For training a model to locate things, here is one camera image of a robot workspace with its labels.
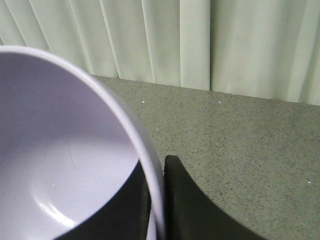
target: white curtain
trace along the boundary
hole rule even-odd
[[[0,0],[0,44],[100,76],[320,105],[319,0]]]
[[[213,90],[320,105],[320,0],[218,0]]]

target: white plastic bowl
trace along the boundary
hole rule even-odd
[[[151,195],[149,227],[164,239],[163,172],[140,120],[69,62],[0,46],[2,240],[53,239],[75,228],[114,196],[138,159]]]

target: speckled surface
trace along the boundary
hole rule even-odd
[[[274,240],[320,239],[320,106],[97,77],[229,215]]]

